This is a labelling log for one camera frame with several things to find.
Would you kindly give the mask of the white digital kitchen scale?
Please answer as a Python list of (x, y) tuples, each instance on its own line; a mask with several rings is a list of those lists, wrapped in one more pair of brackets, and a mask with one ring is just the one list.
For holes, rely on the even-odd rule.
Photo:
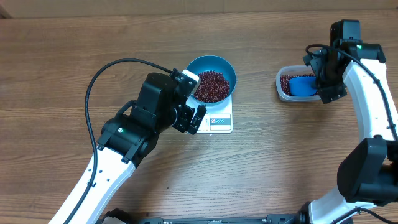
[(198, 128), (197, 134), (230, 134), (233, 131), (233, 104), (230, 95), (225, 100), (217, 103), (204, 103), (196, 100), (191, 95), (187, 105), (197, 108), (199, 105), (206, 106), (206, 113)]

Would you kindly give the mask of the blue plastic measuring scoop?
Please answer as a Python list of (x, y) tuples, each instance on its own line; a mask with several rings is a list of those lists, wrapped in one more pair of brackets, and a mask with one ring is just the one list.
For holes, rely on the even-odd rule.
[(317, 93), (315, 77), (295, 77), (288, 81), (289, 91), (293, 96), (313, 96)]

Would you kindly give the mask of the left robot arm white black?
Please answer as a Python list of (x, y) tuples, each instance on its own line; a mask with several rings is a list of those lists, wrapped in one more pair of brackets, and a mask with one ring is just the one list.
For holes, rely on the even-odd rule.
[(51, 223), (96, 223), (116, 191), (156, 147), (162, 131), (173, 127), (195, 134), (206, 107), (192, 108), (186, 101), (200, 82), (188, 70), (148, 74), (138, 99), (127, 102), (102, 127), (86, 170)]

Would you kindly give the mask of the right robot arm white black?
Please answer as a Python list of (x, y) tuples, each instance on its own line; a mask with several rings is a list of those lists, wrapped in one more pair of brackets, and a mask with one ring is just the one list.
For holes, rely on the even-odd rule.
[(397, 110), (389, 91), (386, 57), (379, 44), (361, 40), (360, 22), (343, 19), (330, 27), (330, 43), (306, 47), (311, 84), (324, 104), (351, 95), (359, 144), (338, 168), (336, 187), (307, 202), (291, 223), (352, 223), (366, 212), (388, 223), (372, 208), (397, 202)]

